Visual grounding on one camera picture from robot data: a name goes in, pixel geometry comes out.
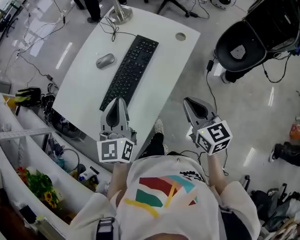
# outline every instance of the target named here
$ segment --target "bag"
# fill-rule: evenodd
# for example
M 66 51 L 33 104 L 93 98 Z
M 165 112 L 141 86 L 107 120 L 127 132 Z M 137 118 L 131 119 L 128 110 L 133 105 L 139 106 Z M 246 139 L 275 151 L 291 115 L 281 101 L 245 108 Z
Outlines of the bag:
M 22 107 L 37 106 L 41 103 L 41 90 L 38 87 L 18 90 L 15 94 L 14 103 Z

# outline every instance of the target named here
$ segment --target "yellow flower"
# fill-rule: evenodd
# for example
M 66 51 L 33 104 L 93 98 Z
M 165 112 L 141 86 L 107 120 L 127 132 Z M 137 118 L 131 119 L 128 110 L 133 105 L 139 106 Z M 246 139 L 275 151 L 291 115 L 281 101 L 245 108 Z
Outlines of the yellow flower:
M 50 192 L 45 192 L 44 194 L 44 200 L 49 203 L 49 201 L 52 199 L 52 195 Z
M 57 208 L 57 205 L 54 201 L 50 200 L 50 201 L 48 201 L 48 203 L 52 208 Z

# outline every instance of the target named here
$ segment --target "shiny floor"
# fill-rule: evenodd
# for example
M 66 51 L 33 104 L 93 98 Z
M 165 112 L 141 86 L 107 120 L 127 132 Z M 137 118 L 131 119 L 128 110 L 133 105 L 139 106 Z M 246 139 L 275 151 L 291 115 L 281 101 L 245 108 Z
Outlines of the shiny floor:
M 78 50 L 95 26 L 87 23 L 88 12 L 78 10 L 72 0 L 55 1 L 66 15 L 65 26 L 37 42 L 22 55 L 43 74 L 50 74 L 54 81 L 61 85 Z M 159 0 L 152 0 L 147 4 L 143 0 L 127 1 L 132 7 L 151 12 L 155 12 L 161 3 Z M 184 114 L 183 98 L 198 97 L 213 104 L 206 83 L 207 63 L 212 58 L 214 46 L 220 35 L 246 15 L 245 11 L 253 1 L 236 0 L 235 6 L 226 11 L 219 10 L 210 3 L 205 4 L 204 8 L 210 14 L 209 19 L 186 18 L 173 4 L 163 9 L 163 16 L 201 32 L 188 63 L 159 115 L 164 121 L 165 143 L 170 151 L 199 151 L 188 137 L 190 125 Z M 192 0 L 180 2 L 189 10 L 194 4 Z M 32 78 L 28 86 L 38 86 L 43 93 L 46 92 L 49 83 L 23 58 L 16 58 L 15 54 L 11 56 L 14 50 L 25 50 L 38 39 L 62 26 L 59 22 L 62 19 L 61 14 L 53 0 L 38 0 L 37 5 L 40 10 L 28 7 L 31 12 L 29 19 L 25 11 L 21 12 L 16 29 L 3 40 L 0 47 L 0 74 L 5 74 L 11 80 L 12 93 L 26 87 Z M 104 0 L 101 13 L 108 11 L 110 6 L 111 1 Z M 197 4 L 193 11 L 201 17 L 207 16 Z M 284 60 L 266 62 L 269 77 L 274 80 L 281 77 L 284 64 Z M 216 97 L 218 114 L 227 121 L 233 134 L 225 166 L 229 173 L 227 179 L 239 180 L 244 175 L 250 175 L 249 190 L 266 191 L 287 183 L 288 191 L 300 192 L 300 167 L 283 160 L 268 163 L 273 145 L 289 140 L 289 130 L 295 122 L 295 116 L 300 116 L 300 97 L 296 93 L 296 90 L 300 90 L 300 56 L 290 58 L 285 78 L 280 83 L 270 83 L 262 67 L 255 68 L 235 84 L 222 83 L 213 72 L 208 80 Z M 83 135 L 70 142 L 97 162 L 95 141 Z M 223 163 L 225 152 L 219 153 L 218 156 Z M 207 169 L 206 158 L 202 157 L 201 160 L 203 168 Z

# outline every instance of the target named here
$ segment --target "gray mouse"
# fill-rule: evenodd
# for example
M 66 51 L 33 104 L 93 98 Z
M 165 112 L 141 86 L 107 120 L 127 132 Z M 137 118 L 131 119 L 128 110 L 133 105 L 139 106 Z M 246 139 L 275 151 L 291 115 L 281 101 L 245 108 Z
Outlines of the gray mouse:
M 112 53 L 109 53 L 99 59 L 97 59 L 96 61 L 96 67 L 98 69 L 102 69 L 104 68 L 105 66 L 113 63 L 115 61 L 115 56 L 112 54 Z

